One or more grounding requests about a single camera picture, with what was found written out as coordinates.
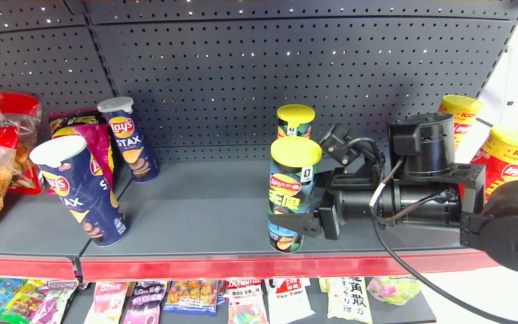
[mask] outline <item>perforated metal panel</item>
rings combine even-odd
[[[60,1],[0,2],[12,11],[0,15],[0,88],[51,113],[92,108],[111,96],[109,79],[135,99],[164,161],[266,158],[288,103],[315,108],[316,140],[341,122],[384,141],[392,119],[434,111],[444,94],[477,96],[518,20],[518,0],[85,6],[89,20]],[[247,145],[252,154],[218,151]]]
[[[71,14],[58,0],[0,0],[0,32],[84,23],[82,15]]]
[[[44,113],[94,108],[112,96],[85,27],[0,34],[0,89],[35,96]],[[44,116],[39,138],[50,138]]]
[[[137,21],[338,16],[429,16],[515,20],[518,0],[117,0],[87,4],[94,24]]]
[[[315,139],[347,123],[378,140],[397,117],[477,96],[514,27],[450,18],[203,21],[96,27],[154,146],[269,144],[276,109],[310,105]]]

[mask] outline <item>green chip can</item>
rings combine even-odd
[[[306,105],[288,104],[277,109],[277,138],[300,136],[309,138],[315,111]]]
[[[311,211],[317,164],[323,152],[308,138],[282,137],[271,145],[269,214],[300,214]],[[303,236],[269,222],[269,242],[281,253],[297,252]]]

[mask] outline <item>white plastic lid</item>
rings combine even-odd
[[[50,139],[35,147],[29,154],[31,162],[40,166],[59,168],[63,161],[81,153],[87,141],[80,135],[66,135]]]
[[[97,110],[101,113],[112,113],[117,110],[124,110],[128,113],[131,112],[131,106],[133,105],[133,98],[130,97],[115,97],[101,101],[97,105]]]

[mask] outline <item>red shelf edge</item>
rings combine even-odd
[[[487,254],[475,250],[408,254],[401,256],[419,272],[447,272],[495,267]],[[179,260],[105,260],[80,258],[84,281],[129,279],[224,279],[273,277],[342,277],[350,275],[404,275],[407,272],[393,258],[381,256],[301,256]]]
[[[34,258],[29,256],[0,256],[0,277],[76,279],[73,263],[65,257]]]

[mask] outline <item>robotic arm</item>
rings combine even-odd
[[[335,125],[319,143],[342,167],[319,172],[315,185],[325,189],[313,213],[274,214],[269,220],[310,237],[338,240],[341,226],[372,218],[386,251],[403,268],[450,301],[495,322],[518,324],[488,314],[449,295],[407,265],[380,237],[387,226],[421,226],[459,230],[462,246],[481,250],[497,263],[518,271],[518,181],[498,187],[484,204],[485,166],[454,163],[453,119],[426,113],[388,126],[390,162],[370,138]],[[354,173],[345,167],[358,156],[365,163]]]

